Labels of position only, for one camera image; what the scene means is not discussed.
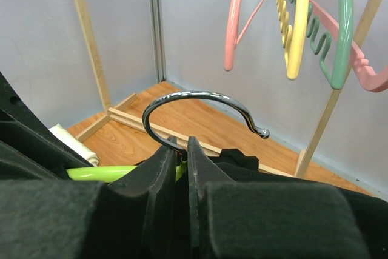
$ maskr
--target white cloth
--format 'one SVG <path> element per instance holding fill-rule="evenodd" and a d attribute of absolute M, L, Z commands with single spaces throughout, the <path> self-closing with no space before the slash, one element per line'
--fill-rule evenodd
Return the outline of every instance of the white cloth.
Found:
<path fill-rule="evenodd" d="M 50 128 L 51 133 L 61 140 L 64 144 L 68 145 L 69 148 L 73 149 L 85 160 L 90 162 L 93 166 L 98 165 L 97 154 L 92 152 L 88 147 L 83 145 L 80 141 L 73 137 L 71 133 L 66 131 L 60 124 L 57 124 Z"/>

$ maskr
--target wooden post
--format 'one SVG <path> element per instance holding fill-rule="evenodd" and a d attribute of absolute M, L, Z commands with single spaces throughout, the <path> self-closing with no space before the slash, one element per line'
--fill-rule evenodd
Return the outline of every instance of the wooden post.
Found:
<path fill-rule="evenodd" d="M 382 0 L 368 0 L 365 6 L 363 15 L 361 16 L 360 22 L 357 25 L 355 37 L 353 39 L 359 47 L 361 47 L 365 41 L 365 38 L 372 24 L 372 21 L 375 18 L 375 15 L 380 7 L 381 1 Z M 352 69 L 351 64 L 348 64 L 346 78 L 348 77 L 351 69 Z M 335 104 L 337 103 L 341 92 L 342 90 L 332 91 L 329 101 L 326 104 L 326 108 L 323 111 L 321 120 L 318 123 L 318 127 L 315 130 L 314 136 L 311 139 L 307 150 L 306 151 L 302 150 L 299 155 L 298 165 L 296 166 L 296 171 L 295 171 L 296 177 L 302 178 L 305 175 L 307 167 L 310 164 L 310 161 L 313 157 L 315 149 L 322 137 L 322 134 L 326 128 L 327 122 L 329 121 L 329 118 L 332 115 Z"/>
<path fill-rule="evenodd" d="M 109 122 L 109 116 L 103 115 L 97 119 L 93 124 L 84 129 L 81 133 L 76 135 L 76 139 L 83 143 L 86 139 L 90 138 L 95 132 L 102 128 L 107 122 Z"/>
<path fill-rule="evenodd" d="M 104 72 L 102 71 L 101 60 L 97 50 L 95 34 L 93 32 L 92 23 L 90 21 L 87 3 L 86 0 L 74 0 L 74 3 L 75 7 L 77 8 L 79 22 L 81 23 L 90 62 L 92 63 L 93 72 L 95 74 L 102 106 L 104 107 L 104 111 L 107 113 L 111 106 L 109 91 L 105 81 Z"/>

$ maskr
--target green hanger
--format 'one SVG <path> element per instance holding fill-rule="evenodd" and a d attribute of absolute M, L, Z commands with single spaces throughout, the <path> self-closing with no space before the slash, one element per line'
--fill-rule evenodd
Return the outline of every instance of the green hanger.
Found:
<path fill-rule="evenodd" d="M 296 0 L 289 0 L 293 5 Z M 329 72 L 325 64 L 327 52 L 330 49 L 332 35 L 325 32 L 315 44 L 316 35 L 319 30 L 319 17 L 312 18 L 313 4 L 310 2 L 307 25 L 310 27 L 306 31 L 306 37 L 310 39 L 310 47 L 314 54 L 319 54 L 323 48 L 319 59 L 319 66 L 333 89 L 342 89 L 346 80 L 346 70 L 349 63 L 350 49 L 353 42 L 353 0 L 339 0 L 339 32 L 338 42 L 335 51 L 334 67 L 332 73 Z"/>

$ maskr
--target wooden floor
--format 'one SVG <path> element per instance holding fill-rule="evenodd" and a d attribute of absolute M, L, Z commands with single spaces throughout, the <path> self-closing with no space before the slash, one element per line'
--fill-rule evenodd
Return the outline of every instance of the wooden floor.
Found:
<path fill-rule="evenodd" d="M 138 94 L 137 100 L 125 111 L 141 117 L 143 110 L 155 98 L 176 91 L 178 90 L 166 82 L 157 84 Z M 69 132 L 74 136 L 77 135 L 101 115 L 100 113 L 74 125 Z M 215 147 L 238 148 L 245 155 L 257 156 L 260 163 L 283 172 L 293 174 L 295 170 L 297 153 L 271 138 L 261 139 L 258 135 L 251 133 L 245 124 L 239 123 L 202 101 L 191 99 L 165 104 L 152 113 L 150 120 L 152 123 L 187 136 L 196 136 L 200 141 Z M 148 158 L 160 146 L 146 133 L 116 121 L 109 121 L 84 144 L 97 153 L 101 166 L 135 164 Z M 367 193 L 362 188 L 315 163 L 310 164 L 306 179 Z"/>

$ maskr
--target metal wall trim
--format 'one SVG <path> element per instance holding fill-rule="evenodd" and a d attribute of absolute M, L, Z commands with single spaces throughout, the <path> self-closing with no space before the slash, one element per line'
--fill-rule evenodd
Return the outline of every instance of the metal wall trim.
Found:
<path fill-rule="evenodd" d="M 150 0 L 153 47 L 155 54 L 155 70 L 157 82 L 162 82 L 166 77 L 166 61 L 164 57 L 163 24 L 161 0 Z"/>

